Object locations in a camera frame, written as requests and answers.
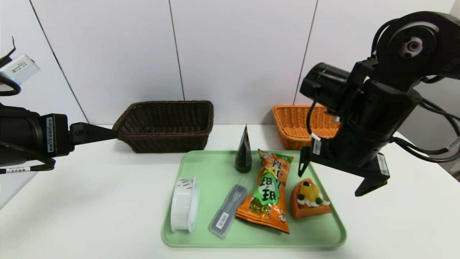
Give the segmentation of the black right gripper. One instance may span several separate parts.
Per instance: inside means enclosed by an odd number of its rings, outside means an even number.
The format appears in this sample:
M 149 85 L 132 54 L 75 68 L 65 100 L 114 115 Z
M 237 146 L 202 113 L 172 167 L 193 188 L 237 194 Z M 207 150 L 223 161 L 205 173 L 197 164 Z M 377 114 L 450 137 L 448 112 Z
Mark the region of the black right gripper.
M 333 138 L 312 139 L 310 146 L 302 147 L 298 176 L 303 176 L 311 162 L 360 176 L 363 181 L 354 194 L 362 197 L 385 186 L 390 178 L 377 158 L 389 142 L 390 139 L 375 138 L 351 126 L 341 126 Z

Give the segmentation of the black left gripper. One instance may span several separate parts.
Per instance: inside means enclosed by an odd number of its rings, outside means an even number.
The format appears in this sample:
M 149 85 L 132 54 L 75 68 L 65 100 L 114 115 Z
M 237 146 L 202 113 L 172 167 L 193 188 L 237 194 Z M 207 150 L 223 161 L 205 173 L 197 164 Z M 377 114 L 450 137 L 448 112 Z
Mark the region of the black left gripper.
M 1 105 L 1 166 L 14 166 L 40 161 L 38 168 L 53 168 L 55 157 L 67 156 L 72 145 L 101 142 L 118 138 L 117 131 L 88 123 L 74 123 L 68 128 L 64 114 L 38 113 Z

